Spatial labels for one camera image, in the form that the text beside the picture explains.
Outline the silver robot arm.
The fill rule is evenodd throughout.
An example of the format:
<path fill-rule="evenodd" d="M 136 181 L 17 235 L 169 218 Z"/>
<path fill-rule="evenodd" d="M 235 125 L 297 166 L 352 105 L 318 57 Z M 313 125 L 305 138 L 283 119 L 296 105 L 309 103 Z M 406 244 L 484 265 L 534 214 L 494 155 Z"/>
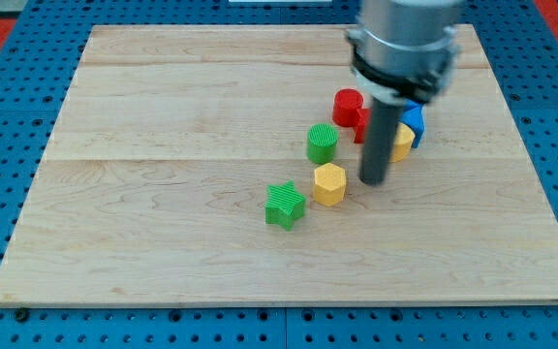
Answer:
<path fill-rule="evenodd" d="M 351 70 L 372 97 L 429 103 L 450 85 L 463 0 L 363 0 L 347 31 Z"/>

